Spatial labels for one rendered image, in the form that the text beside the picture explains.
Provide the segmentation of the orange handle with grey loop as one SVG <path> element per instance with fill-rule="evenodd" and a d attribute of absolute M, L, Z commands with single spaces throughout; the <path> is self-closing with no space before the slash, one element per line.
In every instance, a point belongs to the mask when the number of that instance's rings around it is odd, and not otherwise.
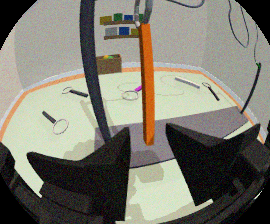
<path fill-rule="evenodd" d="M 138 28 L 140 64 L 142 64 L 143 137 L 147 145 L 154 145 L 154 61 L 152 61 L 151 27 L 148 24 L 154 3 L 152 0 L 146 0 L 146 8 L 140 24 L 139 6 L 140 0 L 135 0 L 134 22 L 135 27 Z"/>

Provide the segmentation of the grey wire loop frame on two posts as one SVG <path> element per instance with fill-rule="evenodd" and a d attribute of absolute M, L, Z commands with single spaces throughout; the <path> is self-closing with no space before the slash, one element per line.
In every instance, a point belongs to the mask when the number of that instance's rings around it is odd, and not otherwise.
<path fill-rule="evenodd" d="M 80 51 L 82 51 L 82 63 L 84 77 L 86 77 L 88 96 L 92 103 L 92 111 L 95 113 L 96 121 L 99 128 L 95 128 L 94 151 L 106 144 L 111 137 L 116 136 L 116 133 L 124 127 L 130 127 L 131 140 L 131 156 L 130 169 L 147 167 L 147 165 L 163 163 L 163 161 L 174 160 L 175 156 L 170 149 L 166 135 L 166 124 L 176 124 L 179 127 L 194 129 L 196 132 L 202 132 L 204 135 L 215 137 L 223 137 L 231 135 L 236 129 L 243 127 L 243 124 L 248 123 L 247 117 L 244 116 L 245 108 L 248 101 L 255 91 L 257 79 L 260 73 L 260 61 L 257 65 L 257 73 L 251 93 L 245 101 L 244 108 L 229 107 L 217 109 L 212 112 L 194 113 L 194 115 L 170 117 L 170 119 L 155 120 L 154 128 L 154 145 L 147 145 L 143 137 L 143 121 L 140 123 L 111 125 L 108 127 L 106 112 L 104 112 L 102 91 L 100 91 L 98 67 L 96 67 L 95 56 L 95 26 L 94 26 L 94 10 L 96 0 L 80 0 L 79 8 L 79 39 Z M 146 147 L 147 145 L 147 147 Z"/>

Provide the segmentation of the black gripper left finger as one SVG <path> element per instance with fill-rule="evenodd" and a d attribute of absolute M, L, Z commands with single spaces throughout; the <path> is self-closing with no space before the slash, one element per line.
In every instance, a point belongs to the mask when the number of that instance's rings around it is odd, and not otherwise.
<path fill-rule="evenodd" d="M 98 151 L 82 160 L 59 159 L 31 151 L 26 156 L 43 183 L 87 194 L 115 221 L 124 221 L 130 175 L 130 127 L 120 129 Z"/>

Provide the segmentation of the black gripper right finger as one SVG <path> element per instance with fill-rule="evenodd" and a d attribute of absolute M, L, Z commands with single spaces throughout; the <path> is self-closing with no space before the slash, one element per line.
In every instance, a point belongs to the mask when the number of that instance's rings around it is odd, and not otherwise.
<path fill-rule="evenodd" d="M 225 179 L 241 151 L 259 136 L 260 124 L 237 133 L 232 139 L 204 135 L 194 129 L 167 123 L 166 137 L 180 172 L 186 179 L 195 206 L 211 200 L 209 194 Z"/>

